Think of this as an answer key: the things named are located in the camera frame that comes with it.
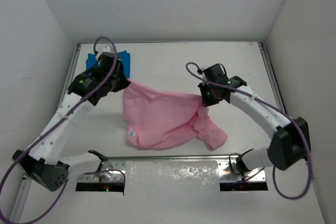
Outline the pink t shirt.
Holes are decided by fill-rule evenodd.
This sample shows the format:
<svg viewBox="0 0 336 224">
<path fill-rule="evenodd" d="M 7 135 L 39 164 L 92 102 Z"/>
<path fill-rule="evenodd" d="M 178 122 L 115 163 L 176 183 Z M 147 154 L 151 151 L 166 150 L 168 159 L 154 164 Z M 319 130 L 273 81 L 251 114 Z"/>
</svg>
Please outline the pink t shirt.
<svg viewBox="0 0 336 224">
<path fill-rule="evenodd" d="M 198 138 L 215 150 L 228 139 L 209 117 L 200 95 L 159 91 L 131 81 L 122 95 L 122 109 L 127 141 L 140 149 L 166 150 Z"/>
</svg>

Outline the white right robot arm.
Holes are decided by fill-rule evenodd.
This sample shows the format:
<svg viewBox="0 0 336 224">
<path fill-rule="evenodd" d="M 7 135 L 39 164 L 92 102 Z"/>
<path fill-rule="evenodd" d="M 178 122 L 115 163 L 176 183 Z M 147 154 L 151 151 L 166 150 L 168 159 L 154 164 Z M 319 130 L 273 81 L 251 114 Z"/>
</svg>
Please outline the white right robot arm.
<svg viewBox="0 0 336 224">
<path fill-rule="evenodd" d="M 308 123 L 303 118 L 293 119 L 261 99 L 238 76 L 228 78 L 224 73 L 203 71 L 203 82 L 198 85 L 204 106 L 225 100 L 247 114 L 270 138 L 269 145 L 241 153 L 231 167 L 244 176 L 255 168 L 275 167 L 286 170 L 301 159 L 310 158 Z"/>
</svg>

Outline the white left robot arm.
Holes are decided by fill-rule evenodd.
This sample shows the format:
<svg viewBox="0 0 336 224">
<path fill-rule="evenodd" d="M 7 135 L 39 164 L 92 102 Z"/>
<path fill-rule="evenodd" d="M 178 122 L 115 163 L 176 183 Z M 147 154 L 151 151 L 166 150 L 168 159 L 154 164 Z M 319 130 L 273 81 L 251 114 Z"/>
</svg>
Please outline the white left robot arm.
<svg viewBox="0 0 336 224">
<path fill-rule="evenodd" d="M 12 159 L 18 160 L 25 173 L 49 191 L 58 190 L 70 177 L 101 171 L 108 159 L 97 151 L 71 157 L 62 157 L 61 153 L 71 134 L 99 100 L 129 84 L 119 57 L 102 52 L 96 66 L 74 78 L 40 137 L 25 150 L 17 150 Z"/>
</svg>

